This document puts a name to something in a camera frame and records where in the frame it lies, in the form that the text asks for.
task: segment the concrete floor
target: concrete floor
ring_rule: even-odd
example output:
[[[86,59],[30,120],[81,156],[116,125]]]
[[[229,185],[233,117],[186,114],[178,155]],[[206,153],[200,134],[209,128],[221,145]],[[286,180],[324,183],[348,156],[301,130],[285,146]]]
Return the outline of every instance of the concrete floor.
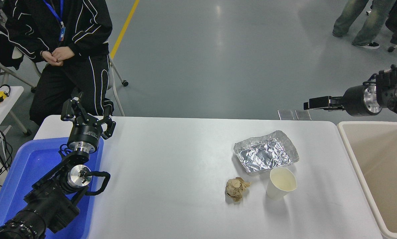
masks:
[[[134,0],[108,1],[113,47]],[[277,120],[278,109],[302,109],[312,97],[341,96],[371,74],[397,65],[388,53],[391,32],[384,26],[368,50],[350,43],[361,28],[359,16],[342,38],[332,26],[346,0],[141,0],[114,61],[129,81],[118,93],[127,116]],[[19,74],[36,83],[31,63]],[[23,85],[15,79],[14,86]],[[15,112],[28,121],[33,94],[25,92]],[[346,112],[310,112],[313,120],[397,121],[385,109],[374,117]],[[14,124],[6,118],[3,125]],[[9,141],[27,140],[16,127]]]

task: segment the sneaker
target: sneaker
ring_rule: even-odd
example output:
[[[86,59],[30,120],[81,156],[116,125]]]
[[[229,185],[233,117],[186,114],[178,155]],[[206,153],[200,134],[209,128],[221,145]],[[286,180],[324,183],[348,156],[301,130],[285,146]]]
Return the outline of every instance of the sneaker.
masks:
[[[335,34],[334,32],[332,32],[333,36],[337,37],[337,38],[341,38],[342,36]]]
[[[377,42],[371,42],[370,44],[367,45],[354,45],[354,46],[364,47],[367,49],[378,49],[380,47],[380,45]]]

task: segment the hand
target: hand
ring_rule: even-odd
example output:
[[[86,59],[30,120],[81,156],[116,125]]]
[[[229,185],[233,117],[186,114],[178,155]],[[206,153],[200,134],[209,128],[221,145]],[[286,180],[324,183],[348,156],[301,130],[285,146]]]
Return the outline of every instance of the hand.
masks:
[[[43,59],[45,59],[45,61],[47,61],[49,64],[53,66],[62,66],[64,64],[63,61],[58,62],[57,59],[53,57],[49,51],[43,51],[42,57]]]
[[[63,47],[58,47],[54,50],[52,53],[52,56],[57,59],[57,62],[70,59],[71,57],[74,56],[73,51],[70,49],[70,47],[63,46]]]

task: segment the id badge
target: id badge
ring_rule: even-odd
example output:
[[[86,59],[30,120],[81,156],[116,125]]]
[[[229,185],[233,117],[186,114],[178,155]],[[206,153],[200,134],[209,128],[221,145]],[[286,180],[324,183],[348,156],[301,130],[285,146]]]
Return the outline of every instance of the id badge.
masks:
[[[65,35],[65,27],[62,27],[60,32],[60,42],[64,41],[64,35]]]

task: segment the robotic arm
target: robotic arm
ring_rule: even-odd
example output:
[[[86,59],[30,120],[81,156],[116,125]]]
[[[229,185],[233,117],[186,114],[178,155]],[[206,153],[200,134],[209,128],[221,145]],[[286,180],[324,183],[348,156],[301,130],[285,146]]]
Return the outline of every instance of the robotic arm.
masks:
[[[303,103],[303,108],[346,110],[352,116],[378,115],[382,108],[397,113],[397,67],[392,65],[389,70],[373,74],[362,86],[347,89],[341,97],[324,96],[309,99]]]
[[[90,171],[84,163],[89,160],[89,154],[98,149],[100,137],[112,136],[115,122],[109,114],[110,109],[106,109],[104,118],[98,120],[86,113],[77,98],[64,103],[61,120],[73,122],[67,142],[71,152],[64,155],[60,150],[62,161],[33,184],[33,190],[24,197],[27,206],[0,226],[0,239],[43,239],[47,228],[56,233],[80,213],[76,205],[83,196],[104,191],[110,174]],[[106,131],[102,124],[107,124]],[[104,177],[104,181],[99,190],[88,192],[93,176]],[[66,197],[73,193],[72,199]]]

